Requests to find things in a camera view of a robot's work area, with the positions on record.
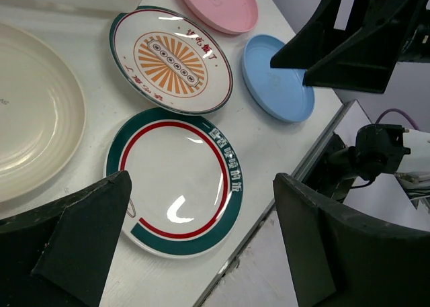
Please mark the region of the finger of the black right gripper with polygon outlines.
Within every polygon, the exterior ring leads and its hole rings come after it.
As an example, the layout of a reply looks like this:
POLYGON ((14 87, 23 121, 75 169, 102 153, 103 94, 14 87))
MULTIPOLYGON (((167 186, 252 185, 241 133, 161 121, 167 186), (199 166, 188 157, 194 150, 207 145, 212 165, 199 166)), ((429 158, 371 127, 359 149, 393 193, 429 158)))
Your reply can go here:
POLYGON ((350 13, 344 30, 334 28, 341 0, 321 0, 306 25, 272 57, 272 68, 309 69, 346 42, 356 31, 350 13))

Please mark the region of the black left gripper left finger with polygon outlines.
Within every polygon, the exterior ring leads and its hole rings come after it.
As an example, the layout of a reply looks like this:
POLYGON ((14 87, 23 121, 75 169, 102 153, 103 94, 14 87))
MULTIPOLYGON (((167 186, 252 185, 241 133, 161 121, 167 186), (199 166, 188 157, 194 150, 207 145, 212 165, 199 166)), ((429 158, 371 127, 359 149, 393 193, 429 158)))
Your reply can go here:
POLYGON ((99 306, 132 182, 118 171, 1 220, 2 306, 99 306))

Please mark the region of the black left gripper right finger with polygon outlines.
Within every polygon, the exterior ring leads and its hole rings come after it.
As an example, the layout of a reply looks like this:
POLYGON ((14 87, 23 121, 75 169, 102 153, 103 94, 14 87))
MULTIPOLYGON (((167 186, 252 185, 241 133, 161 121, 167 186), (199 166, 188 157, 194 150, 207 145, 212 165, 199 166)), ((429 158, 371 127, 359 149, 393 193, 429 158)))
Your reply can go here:
POLYGON ((300 306, 428 306, 429 233, 363 214, 286 173, 275 206, 300 306))

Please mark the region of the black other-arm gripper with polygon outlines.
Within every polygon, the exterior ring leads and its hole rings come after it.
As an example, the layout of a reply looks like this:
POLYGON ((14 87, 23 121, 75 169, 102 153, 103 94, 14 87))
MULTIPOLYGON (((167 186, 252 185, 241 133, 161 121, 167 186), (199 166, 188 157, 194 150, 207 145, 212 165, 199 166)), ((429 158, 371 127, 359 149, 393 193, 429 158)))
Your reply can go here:
POLYGON ((384 93, 399 62, 429 62, 429 0, 354 0, 349 25, 357 30, 306 69, 303 83, 384 93))

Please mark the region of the blue plastic plate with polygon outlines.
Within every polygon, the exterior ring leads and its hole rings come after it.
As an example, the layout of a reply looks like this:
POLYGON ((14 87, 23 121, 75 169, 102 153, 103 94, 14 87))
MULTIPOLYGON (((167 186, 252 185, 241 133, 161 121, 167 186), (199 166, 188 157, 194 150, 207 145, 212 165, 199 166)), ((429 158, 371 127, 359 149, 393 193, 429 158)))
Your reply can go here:
POLYGON ((253 99, 269 115, 287 123, 303 122, 313 113, 314 89, 303 85, 305 70, 270 67, 272 56, 283 46, 273 36, 253 36, 243 50, 243 78, 253 99))

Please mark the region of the green red rimmed white plate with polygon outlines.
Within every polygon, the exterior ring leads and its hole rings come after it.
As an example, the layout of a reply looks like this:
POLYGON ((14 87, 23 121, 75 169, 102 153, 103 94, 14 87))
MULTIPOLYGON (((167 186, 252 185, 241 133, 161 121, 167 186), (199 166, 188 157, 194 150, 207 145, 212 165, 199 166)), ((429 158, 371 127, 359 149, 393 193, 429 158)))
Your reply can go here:
POLYGON ((222 243, 239 217, 239 159, 226 136, 201 116, 159 107, 132 116, 107 152, 104 173, 118 171, 132 182, 122 231, 154 255, 203 255, 222 243))

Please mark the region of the cream ribbed plate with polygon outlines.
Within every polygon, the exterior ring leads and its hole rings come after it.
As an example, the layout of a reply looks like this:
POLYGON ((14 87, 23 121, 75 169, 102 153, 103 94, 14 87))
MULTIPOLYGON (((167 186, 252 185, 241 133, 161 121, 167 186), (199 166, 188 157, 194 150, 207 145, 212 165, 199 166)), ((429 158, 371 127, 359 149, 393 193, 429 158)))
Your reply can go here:
POLYGON ((85 124, 81 86, 63 59, 1 24, 1 201, 53 178, 77 151, 85 124))

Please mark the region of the orange sunburst white plate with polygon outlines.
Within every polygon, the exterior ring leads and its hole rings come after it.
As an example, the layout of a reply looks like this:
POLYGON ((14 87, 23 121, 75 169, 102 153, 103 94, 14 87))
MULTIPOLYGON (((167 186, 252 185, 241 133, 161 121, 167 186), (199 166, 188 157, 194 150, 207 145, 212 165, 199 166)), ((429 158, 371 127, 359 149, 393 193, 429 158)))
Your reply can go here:
POLYGON ((110 26, 109 45, 125 80, 170 112, 210 114, 232 95, 225 53, 207 31, 176 11, 140 6, 120 13, 110 26))

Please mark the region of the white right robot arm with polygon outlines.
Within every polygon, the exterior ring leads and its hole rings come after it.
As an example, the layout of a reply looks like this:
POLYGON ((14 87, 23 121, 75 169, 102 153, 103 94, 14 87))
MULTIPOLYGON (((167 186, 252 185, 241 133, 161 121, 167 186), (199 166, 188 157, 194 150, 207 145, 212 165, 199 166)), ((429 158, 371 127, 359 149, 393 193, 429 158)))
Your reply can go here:
MULTIPOLYGON (((304 69, 304 84, 383 93, 398 62, 429 61, 428 0, 321 0, 270 65, 304 69)), ((369 124, 355 145, 323 159, 309 187, 275 176, 276 211, 299 306, 428 306, 429 232, 371 217, 332 198, 340 182, 429 169, 429 141, 407 144, 400 125, 369 124)))

